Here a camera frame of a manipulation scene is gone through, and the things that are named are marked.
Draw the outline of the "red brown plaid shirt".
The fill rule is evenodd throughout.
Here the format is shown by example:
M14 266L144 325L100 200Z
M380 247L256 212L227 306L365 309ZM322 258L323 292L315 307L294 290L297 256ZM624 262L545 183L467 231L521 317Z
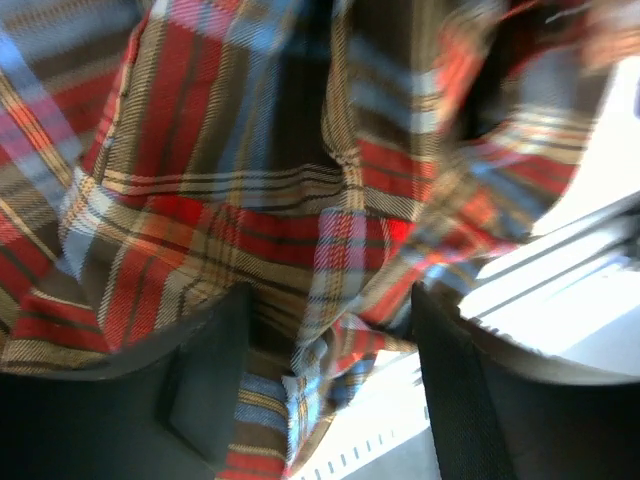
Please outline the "red brown plaid shirt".
M566 191L635 1L5 1L1 369L84 367L237 283L223 479L283 479L402 332Z

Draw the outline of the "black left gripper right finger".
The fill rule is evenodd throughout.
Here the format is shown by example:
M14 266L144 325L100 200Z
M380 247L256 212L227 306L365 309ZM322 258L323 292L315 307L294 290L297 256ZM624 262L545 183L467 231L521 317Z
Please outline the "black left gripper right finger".
M637 377L523 348L421 284L411 322L442 478L638 478Z

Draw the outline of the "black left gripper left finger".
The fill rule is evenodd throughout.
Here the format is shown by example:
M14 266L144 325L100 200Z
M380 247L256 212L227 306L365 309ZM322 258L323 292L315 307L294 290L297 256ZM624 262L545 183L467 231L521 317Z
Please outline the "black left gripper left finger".
M251 289L76 370L1 377L5 479L211 479L225 466Z

